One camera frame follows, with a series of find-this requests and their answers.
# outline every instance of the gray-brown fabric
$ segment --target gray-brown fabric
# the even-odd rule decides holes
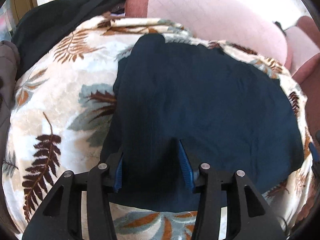
[[[5,157],[7,133],[10,126],[10,109],[14,105],[13,89],[20,57],[17,47],[8,41],[0,42],[0,161]],[[6,207],[5,196],[0,187],[0,239],[14,239],[10,232],[17,232]]]

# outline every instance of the black fabric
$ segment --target black fabric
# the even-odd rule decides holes
[[[21,57],[16,79],[80,23],[111,10],[123,1],[54,0],[28,11],[12,37]]]
[[[174,139],[217,170],[244,170],[263,193],[301,167],[303,147],[279,80],[220,49],[141,37],[119,61],[100,161],[124,148],[123,188],[109,200],[154,211],[197,210]]]

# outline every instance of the dark blue cloth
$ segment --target dark blue cloth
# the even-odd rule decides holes
[[[244,170],[261,193],[302,165],[300,132],[279,80],[220,49],[145,35],[120,60],[114,92],[116,112],[100,157],[123,145],[123,188],[111,202],[197,210],[175,139],[216,170]]]

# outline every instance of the floral blanket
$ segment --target floral blanket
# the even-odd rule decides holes
[[[264,194],[289,228],[308,214],[317,185],[305,104],[307,97],[289,71],[275,59],[226,41],[194,38],[182,25],[162,19],[94,17],[79,25],[16,83],[3,189],[9,213],[21,233],[52,185],[66,170],[86,172],[100,156],[116,107],[112,87],[118,61],[130,55],[146,33],[161,33],[166,42],[203,44],[252,64],[280,85],[292,104],[304,144],[304,163],[286,181]],[[85,194],[82,212],[86,213]],[[110,204],[118,239],[190,239],[196,211],[153,212]],[[220,239],[226,235],[227,208],[221,212]],[[83,238],[88,239],[84,218]]]

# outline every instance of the silver screw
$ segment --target silver screw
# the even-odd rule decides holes
[[[65,172],[63,173],[63,177],[69,178],[69,177],[71,177],[72,174],[73,174],[72,171],[65,171]]]
[[[210,169],[210,165],[208,163],[202,163],[201,168],[204,170],[208,170],[208,169]]]
[[[98,165],[98,168],[99,168],[100,170],[105,170],[107,167],[108,167],[108,165],[107,165],[106,163],[100,163],[100,164]]]
[[[238,170],[236,173],[239,177],[243,177],[245,175],[245,172],[242,170]]]

